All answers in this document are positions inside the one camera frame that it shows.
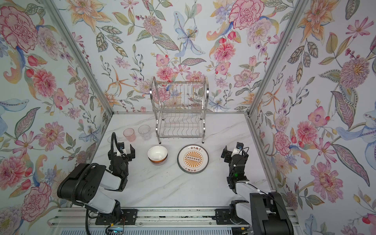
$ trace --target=white marble countertop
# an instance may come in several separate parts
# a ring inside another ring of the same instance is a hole
[[[223,161],[221,153],[227,145],[232,150],[237,142],[249,147],[249,157],[245,175],[249,181],[261,190],[269,191],[259,156],[257,155],[244,114],[208,114],[206,116],[205,143],[201,139],[161,139],[162,146],[168,150],[168,157],[161,166],[153,165],[147,157],[147,151],[159,145],[155,132],[150,140],[144,141],[138,133],[141,125],[155,127],[153,114],[116,114],[113,115],[102,142],[92,162],[109,166],[107,153],[110,150],[108,138],[112,132],[123,142],[129,153],[129,144],[136,150],[136,158],[129,162],[128,183],[123,192],[102,191],[116,199],[123,207],[173,207],[173,206],[228,206],[232,200],[243,198],[229,189],[226,181],[228,163]],[[129,142],[123,136],[126,128],[133,128],[136,140]],[[188,144],[198,144],[209,154],[209,164],[199,174],[183,172],[177,164],[177,155]]]

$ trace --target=white plate with orange pattern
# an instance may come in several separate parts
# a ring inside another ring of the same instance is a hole
[[[209,155],[203,147],[190,144],[180,150],[177,163],[183,171],[197,174],[205,170],[209,163]]]

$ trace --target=floral wallpaper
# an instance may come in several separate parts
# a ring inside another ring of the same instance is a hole
[[[0,1],[0,62],[0,234],[42,234],[109,116],[40,1]]]
[[[151,111],[150,80],[209,80],[211,111],[252,103],[294,0],[55,1],[115,112]],[[184,103],[175,85],[164,105]],[[200,88],[194,93],[202,94]]]
[[[252,115],[307,235],[376,234],[373,0],[310,0]]]

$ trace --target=stainless steel wire rack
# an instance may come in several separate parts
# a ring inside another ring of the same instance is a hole
[[[208,78],[199,82],[150,82],[158,142],[161,138],[205,138]]]

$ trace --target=clear plastic cup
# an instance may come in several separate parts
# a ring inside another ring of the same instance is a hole
[[[123,135],[129,142],[136,140],[135,130],[133,130],[132,128],[125,129]]]
[[[138,133],[144,140],[149,140],[152,137],[151,128],[148,125],[142,125],[138,128]]]

